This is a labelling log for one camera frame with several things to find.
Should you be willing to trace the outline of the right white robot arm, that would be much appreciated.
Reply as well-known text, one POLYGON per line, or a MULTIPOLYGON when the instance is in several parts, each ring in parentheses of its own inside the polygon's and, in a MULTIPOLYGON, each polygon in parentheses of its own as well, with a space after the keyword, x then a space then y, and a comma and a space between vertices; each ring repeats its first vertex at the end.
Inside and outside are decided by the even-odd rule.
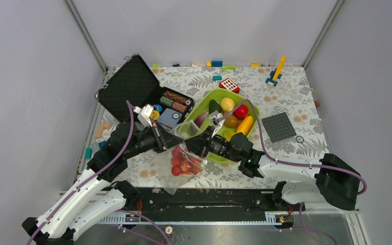
POLYGON ((363 191, 364 179, 355 169, 334 154, 321 159, 276 159, 253 148, 242 133, 230 140, 209 130, 184 140, 186 148, 204 158, 209 153, 239 164, 239 171, 249 178, 276 177, 278 184, 272 197, 275 208, 285 210, 298 203, 322 203, 352 211, 363 191))

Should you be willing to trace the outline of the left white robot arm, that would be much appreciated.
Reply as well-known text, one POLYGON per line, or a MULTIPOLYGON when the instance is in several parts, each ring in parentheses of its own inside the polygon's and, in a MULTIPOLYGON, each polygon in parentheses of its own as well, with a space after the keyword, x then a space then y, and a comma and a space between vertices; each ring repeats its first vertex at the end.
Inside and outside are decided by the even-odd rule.
POLYGON ((22 227, 30 236, 28 244, 73 244, 81 234, 108 214, 137 206, 139 191, 128 181, 119 181, 106 196, 88 202, 127 167, 127 161, 153 150, 163 153, 182 139, 154 124, 137 131, 134 123, 122 122, 111 133, 105 145, 88 162, 73 186, 39 217, 28 217, 22 227))

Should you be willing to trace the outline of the clear zip top bag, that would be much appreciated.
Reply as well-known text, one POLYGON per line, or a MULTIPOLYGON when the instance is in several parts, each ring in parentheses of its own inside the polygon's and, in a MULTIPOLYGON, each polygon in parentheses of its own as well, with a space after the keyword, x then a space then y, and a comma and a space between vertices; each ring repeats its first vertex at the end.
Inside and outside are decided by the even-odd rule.
POLYGON ((179 188, 200 175, 207 164, 207 160, 191 153, 184 142, 199 135, 201 130, 193 121, 177 124, 171 129, 161 126, 160 130, 165 147, 156 156, 156 178, 161 188, 174 195, 179 188))

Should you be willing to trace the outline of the red lychee bunch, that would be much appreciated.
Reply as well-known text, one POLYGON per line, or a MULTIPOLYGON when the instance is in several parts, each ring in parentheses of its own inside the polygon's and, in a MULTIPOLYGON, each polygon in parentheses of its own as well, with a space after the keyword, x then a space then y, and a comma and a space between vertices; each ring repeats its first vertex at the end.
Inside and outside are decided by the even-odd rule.
POLYGON ((177 145, 171 152, 171 174, 173 176, 197 175, 203 170, 203 161, 187 153, 177 145))

